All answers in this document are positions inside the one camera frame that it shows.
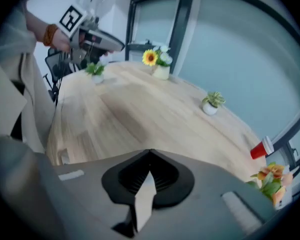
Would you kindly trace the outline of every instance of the artificial flower bouquet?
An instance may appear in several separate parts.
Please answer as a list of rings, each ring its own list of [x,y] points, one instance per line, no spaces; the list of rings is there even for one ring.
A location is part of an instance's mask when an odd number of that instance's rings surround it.
[[[267,167],[261,168],[257,174],[251,176],[261,180],[261,187],[254,180],[248,181],[247,184],[259,190],[276,205],[284,197],[286,186],[290,185],[293,180],[291,172],[283,174],[284,168],[284,166],[272,162]]]
[[[142,62],[152,67],[152,75],[158,79],[167,80],[170,73],[170,65],[173,61],[168,54],[167,46],[156,46],[146,50],[142,56]]]

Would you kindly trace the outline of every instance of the potted plant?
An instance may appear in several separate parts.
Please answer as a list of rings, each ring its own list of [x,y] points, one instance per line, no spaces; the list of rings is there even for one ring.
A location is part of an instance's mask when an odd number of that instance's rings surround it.
[[[247,184],[254,187],[272,201],[273,205],[278,204],[284,194],[286,187],[292,183],[293,174],[283,174],[285,167],[283,165],[271,162],[267,167],[263,167],[257,174],[251,175],[251,178],[257,178],[261,181],[259,187],[256,180],[248,181]]]
[[[105,79],[103,75],[104,70],[105,66],[101,63],[90,63],[87,65],[85,72],[87,72],[88,75],[91,75],[91,79],[95,84],[100,84]]]
[[[165,45],[156,46],[146,50],[142,56],[142,62],[152,67],[152,76],[161,80],[167,80],[170,73],[170,65],[173,61],[168,54],[169,48]]]
[[[226,100],[222,97],[218,91],[208,92],[207,97],[202,100],[202,110],[209,116],[214,115],[218,107],[224,104]]]

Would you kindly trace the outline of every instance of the sunflower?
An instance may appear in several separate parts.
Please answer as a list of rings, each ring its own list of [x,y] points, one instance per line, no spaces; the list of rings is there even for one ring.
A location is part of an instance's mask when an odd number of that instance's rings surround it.
[[[142,62],[149,66],[154,66],[158,55],[153,50],[146,50],[142,56]]]

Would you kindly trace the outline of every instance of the person's arm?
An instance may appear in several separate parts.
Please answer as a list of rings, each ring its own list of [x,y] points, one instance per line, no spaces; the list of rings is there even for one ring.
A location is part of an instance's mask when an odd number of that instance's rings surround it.
[[[28,10],[25,11],[25,21],[27,29],[34,33],[36,40],[43,43],[46,29],[49,24],[37,18]],[[60,29],[57,29],[54,33],[52,44],[56,49],[63,52],[68,53],[70,51],[69,39]]]
[[[25,21],[26,21],[26,28],[33,32],[35,35],[35,39],[38,42],[44,41],[44,35],[47,29],[48,24],[42,21],[41,19],[34,16],[31,12],[25,12]]]

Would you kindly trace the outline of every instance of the orange flower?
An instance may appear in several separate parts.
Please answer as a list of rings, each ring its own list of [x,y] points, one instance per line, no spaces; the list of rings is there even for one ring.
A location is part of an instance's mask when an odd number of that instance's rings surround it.
[[[285,193],[286,193],[286,188],[284,186],[281,187],[276,193],[274,193],[272,195],[273,204],[275,205],[275,204],[279,203],[282,200],[282,198],[284,197]]]
[[[281,184],[282,186],[288,186],[292,183],[294,176],[291,172],[282,176]]]
[[[284,166],[279,165],[279,164],[270,164],[267,167],[263,167],[261,171],[257,174],[258,180],[264,180],[267,176],[268,173],[272,172],[273,177],[275,179],[281,179],[283,176],[283,171],[284,171]]]

